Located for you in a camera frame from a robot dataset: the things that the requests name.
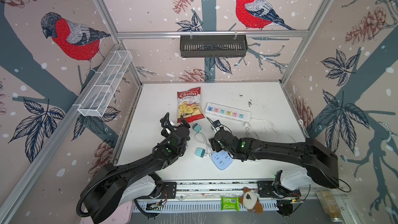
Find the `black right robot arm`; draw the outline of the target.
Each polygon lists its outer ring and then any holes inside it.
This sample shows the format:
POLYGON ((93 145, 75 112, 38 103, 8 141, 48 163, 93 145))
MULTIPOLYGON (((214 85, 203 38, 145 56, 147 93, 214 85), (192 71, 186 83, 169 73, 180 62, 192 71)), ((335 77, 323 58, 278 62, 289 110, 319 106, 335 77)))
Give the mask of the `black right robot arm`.
POLYGON ((213 151, 226 151, 233 159, 245 161, 273 160, 295 164, 298 169, 275 174, 274 190, 294 191, 306 185, 318 185, 350 193, 340 186, 337 155, 315 139, 306 138, 298 143, 265 142, 254 138, 237 138, 231 132, 219 129, 209 139, 213 151))

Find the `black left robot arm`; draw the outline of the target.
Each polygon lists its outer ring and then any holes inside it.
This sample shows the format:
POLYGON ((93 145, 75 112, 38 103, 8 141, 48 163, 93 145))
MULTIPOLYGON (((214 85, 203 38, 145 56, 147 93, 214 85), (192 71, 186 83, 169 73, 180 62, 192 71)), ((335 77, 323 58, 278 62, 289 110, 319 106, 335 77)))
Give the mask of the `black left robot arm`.
POLYGON ((117 209, 129 186, 145 176, 160 182, 156 172, 171 166, 184 155, 190 140, 190 124, 181 116, 180 125, 173 125, 169 113, 160 123, 161 135, 165 139, 154 146, 149 155, 121 166, 109 163, 97 172, 80 194, 76 206, 79 217, 90 217, 95 224, 103 222, 117 209))

